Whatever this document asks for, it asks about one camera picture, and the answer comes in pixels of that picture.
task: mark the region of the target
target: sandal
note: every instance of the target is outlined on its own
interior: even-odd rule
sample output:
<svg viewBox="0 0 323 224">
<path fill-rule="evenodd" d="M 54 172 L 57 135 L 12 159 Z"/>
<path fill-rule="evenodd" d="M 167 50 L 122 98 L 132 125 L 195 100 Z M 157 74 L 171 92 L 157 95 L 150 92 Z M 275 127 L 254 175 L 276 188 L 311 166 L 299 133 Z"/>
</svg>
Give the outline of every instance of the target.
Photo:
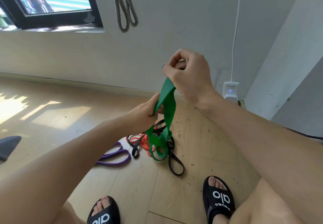
<svg viewBox="0 0 323 224">
<path fill-rule="evenodd" d="M 229 187 L 223 180 L 215 176 L 213 177 L 222 182 L 226 190 L 210 186 L 210 177 L 207 177 L 203 184 L 203 202 L 208 224 L 212 224 L 213 218 L 217 214 L 223 214 L 231 218 L 233 212 L 236 210 L 235 201 Z"/>
<path fill-rule="evenodd" d="M 105 209 L 101 210 L 99 213 L 95 214 L 94 216 L 91 216 L 93 213 L 94 207 L 97 205 L 97 203 L 101 200 L 99 199 L 94 205 L 93 208 L 88 215 L 87 224 L 120 224 L 120 213 L 119 208 L 115 200 L 108 196 L 110 200 L 110 205 L 106 207 Z"/>
</svg>

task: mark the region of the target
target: plug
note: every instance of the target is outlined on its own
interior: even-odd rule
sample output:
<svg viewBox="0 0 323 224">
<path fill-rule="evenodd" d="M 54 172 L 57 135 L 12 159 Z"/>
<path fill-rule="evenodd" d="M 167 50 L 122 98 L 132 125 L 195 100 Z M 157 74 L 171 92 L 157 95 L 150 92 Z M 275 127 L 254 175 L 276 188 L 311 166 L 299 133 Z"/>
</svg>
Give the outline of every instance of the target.
<svg viewBox="0 0 323 224">
<path fill-rule="evenodd" d="M 223 98 L 233 103 L 238 103 L 238 86 L 239 82 L 224 82 L 222 93 Z"/>
</svg>

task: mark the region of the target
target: hand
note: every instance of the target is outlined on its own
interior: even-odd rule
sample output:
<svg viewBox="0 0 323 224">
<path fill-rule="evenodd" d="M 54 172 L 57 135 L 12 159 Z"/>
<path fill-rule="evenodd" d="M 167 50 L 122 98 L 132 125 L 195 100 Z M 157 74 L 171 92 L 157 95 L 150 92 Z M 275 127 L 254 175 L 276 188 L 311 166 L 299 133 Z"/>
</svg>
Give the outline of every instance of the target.
<svg viewBox="0 0 323 224">
<path fill-rule="evenodd" d="M 210 94 L 219 95 L 212 86 L 209 64 L 204 56 L 187 49 L 179 49 L 163 73 L 170 78 L 182 96 L 199 108 L 201 100 Z"/>
<path fill-rule="evenodd" d="M 135 107 L 125 115 L 121 116 L 123 127 L 127 135 L 137 135 L 149 129 L 158 119 L 158 113 L 163 113 L 161 106 L 156 113 L 154 109 L 159 100 L 159 93 L 156 93 L 149 101 Z"/>
</svg>

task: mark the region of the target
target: white wall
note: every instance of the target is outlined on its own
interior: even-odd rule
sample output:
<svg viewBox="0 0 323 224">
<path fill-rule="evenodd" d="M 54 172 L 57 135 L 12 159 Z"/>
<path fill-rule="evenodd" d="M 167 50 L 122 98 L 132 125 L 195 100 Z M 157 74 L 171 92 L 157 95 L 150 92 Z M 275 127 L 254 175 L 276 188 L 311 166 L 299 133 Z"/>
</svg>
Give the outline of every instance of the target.
<svg viewBox="0 0 323 224">
<path fill-rule="evenodd" d="M 296 0 L 245 99 L 271 120 L 323 56 L 323 0 Z"/>
<path fill-rule="evenodd" d="M 323 58 L 280 108 L 272 121 L 305 134 L 323 137 Z"/>
<path fill-rule="evenodd" d="M 0 72 L 160 90 L 161 65 L 185 47 L 205 55 L 222 91 L 230 78 L 237 0 L 133 0 L 139 26 L 126 34 L 117 27 L 113 0 L 96 1 L 105 33 L 0 32 Z M 240 99 L 293 2 L 241 1 L 234 76 Z"/>
</svg>

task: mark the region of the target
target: window frame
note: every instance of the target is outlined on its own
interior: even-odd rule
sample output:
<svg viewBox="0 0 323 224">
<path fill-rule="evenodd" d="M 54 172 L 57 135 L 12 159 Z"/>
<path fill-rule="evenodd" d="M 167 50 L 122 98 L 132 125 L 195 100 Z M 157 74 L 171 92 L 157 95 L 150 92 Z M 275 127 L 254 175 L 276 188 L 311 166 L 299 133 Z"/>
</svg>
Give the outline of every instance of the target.
<svg viewBox="0 0 323 224">
<path fill-rule="evenodd" d="M 54 28 L 58 26 L 92 24 L 102 27 L 102 20 L 95 0 L 89 0 L 91 9 L 61 11 L 43 14 L 27 14 L 20 0 L 0 0 L 2 10 L 15 25 L 22 29 Z"/>
</svg>

